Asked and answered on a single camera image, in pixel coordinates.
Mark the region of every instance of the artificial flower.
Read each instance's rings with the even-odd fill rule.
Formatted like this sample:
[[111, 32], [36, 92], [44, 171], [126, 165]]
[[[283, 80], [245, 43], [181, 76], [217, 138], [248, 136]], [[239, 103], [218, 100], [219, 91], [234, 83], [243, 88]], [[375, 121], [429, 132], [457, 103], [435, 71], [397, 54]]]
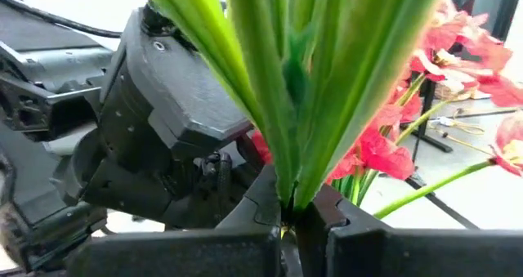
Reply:
[[449, 50], [456, 43], [459, 33], [467, 26], [467, 17], [465, 11], [450, 18], [436, 13], [436, 18], [422, 38], [421, 47], [432, 51]]
[[457, 12], [458, 11], [456, 10], [456, 6], [452, 2], [452, 0], [440, 0], [440, 4], [438, 4], [436, 8], [436, 14], [442, 15], [445, 18], [451, 18]]
[[411, 69], [426, 73], [434, 82], [451, 80], [460, 82], [465, 88], [477, 86], [476, 76], [484, 67], [474, 61], [462, 60], [441, 49], [429, 55], [427, 50], [417, 50], [413, 54]]
[[[392, 95], [390, 100], [388, 101], [388, 104], [395, 104], [404, 94], [407, 93], [409, 89], [405, 87], [397, 87]], [[414, 117], [419, 114], [420, 110], [422, 108], [422, 99], [419, 97], [419, 95], [414, 94], [410, 99], [401, 106], [400, 110], [400, 123], [407, 123], [412, 122]]]
[[476, 45], [467, 47], [468, 51], [474, 56], [479, 56], [483, 66], [492, 69], [494, 72], [502, 70], [512, 57], [512, 51], [503, 46], [496, 38], [488, 34], [480, 36]]
[[373, 118], [370, 127], [379, 129], [381, 126], [392, 126], [403, 117], [403, 107], [394, 104], [384, 105]]
[[[374, 125], [371, 123], [347, 151], [330, 173], [327, 183], [332, 179], [354, 174], [357, 167], [372, 168], [401, 180], [412, 175], [414, 165], [409, 150], [395, 145], [384, 137]], [[258, 130], [254, 132], [252, 140], [263, 161], [272, 163], [269, 147]]]
[[494, 161], [508, 172], [521, 176], [523, 170], [523, 113], [506, 117], [499, 125]]
[[477, 77], [479, 90], [490, 94], [490, 100], [497, 106], [523, 105], [523, 88], [500, 74], [481, 74]]

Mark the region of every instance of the green leaf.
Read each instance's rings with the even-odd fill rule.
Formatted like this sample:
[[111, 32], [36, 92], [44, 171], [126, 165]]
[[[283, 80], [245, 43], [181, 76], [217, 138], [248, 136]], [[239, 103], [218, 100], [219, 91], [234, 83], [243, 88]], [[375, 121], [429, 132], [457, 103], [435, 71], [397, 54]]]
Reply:
[[291, 11], [293, 12], [293, 22], [291, 26], [296, 32], [303, 31], [312, 20], [316, 0], [293, 0]]
[[278, 175], [279, 197], [291, 199], [299, 163], [296, 111], [282, 75], [267, 0], [228, 0], [236, 35], [243, 50], [250, 83], [263, 109], [263, 136]]
[[[327, 49], [321, 55], [328, 59], [318, 60], [321, 72], [313, 74], [312, 83], [321, 86], [313, 92], [318, 97], [311, 116], [304, 114], [314, 127], [309, 127], [303, 151], [309, 155], [303, 156], [294, 197], [296, 210], [304, 209], [314, 198], [321, 181], [385, 101], [434, 1], [327, 0], [324, 20], [337, 17], [344, 23], [343, 33], [333, 40], [333, 31], [325, 30], [328, 41], [323, 45], [324, 35], [320, 35], [320, 50]], [[333, 29], [339, 27], [331, 24]], [[336, 51], [331, 48], [333, 41]]]
[[313, 38], [312, 27], [312, 25], [309, 25], [300, 33], [291, 33], [288, 36], [288, 59], [284, 62], [283, 73], [287, 92], [298, 115], [305, 97], [305, 90], [310, 85], [309, 75], [303, 68], [303, 59]]
[[340, 12], [341, 0], [321, 0], [317, 3], [316, 19], [319, 21], [319, 31], [317, 35], [317, 48], [314, 50], [314, 60], [312, 61], [311, 86], [306, 91], [307, 104], [304, 105], [305, 113], [301, 116], [299, 123], [300, 135], [299, 140], [302, 145], [302, 155], [309, 144], [312, 128], [315, 125], [312, 122], [315, 114], [322, 112], [319, 106], [316, 106], [317, 100], [323, 91], [325, 79], [329, 76], [332, 67], [334, 51], [336, 49], [338, 18]]
[[268, 2], [272, 28], [275, 34], [276, 46], [278, 47], [278, 55], [280, 59], [283, 59], [286, 48], [285, 36], [287, 35], [287, 0], [268, 0]]

